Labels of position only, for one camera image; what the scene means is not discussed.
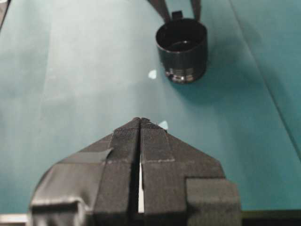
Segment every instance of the teal surface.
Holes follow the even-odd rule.
[[[167,4],[192,17],[190,1]],[[0,32],[0,213],[26,212],[48,167],[136,116],[220,160],[243,210],[300,209],[300,20],[297,0],[203,0],[208,70],[178,85],[146,0],[13,0]]]

